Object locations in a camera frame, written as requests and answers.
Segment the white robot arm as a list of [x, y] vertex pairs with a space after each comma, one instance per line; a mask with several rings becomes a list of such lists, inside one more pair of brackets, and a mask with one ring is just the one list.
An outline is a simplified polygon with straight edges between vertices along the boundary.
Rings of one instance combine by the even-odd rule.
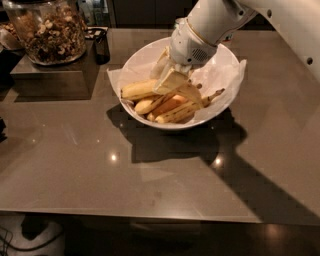
[[169, 59], [203, 66], [238, 29], [277, 32], [320, 81], [320, 0], [198, 0], [171, 34]]

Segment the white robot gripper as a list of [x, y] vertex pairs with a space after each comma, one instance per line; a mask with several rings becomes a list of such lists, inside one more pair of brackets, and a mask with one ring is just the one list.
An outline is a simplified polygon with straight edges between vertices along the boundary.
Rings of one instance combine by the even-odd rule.
[[164, 48], [150, 72], [151, 79], [158, 79], [153, 91], [164, 95], [188, 82], [187, 74], [173, 68], [175, 62], [181, 65], [205, 65], [216, 52], [216, 45], [205, 42], [187, 18], [181, 19], [171, 35], [169, 47]]

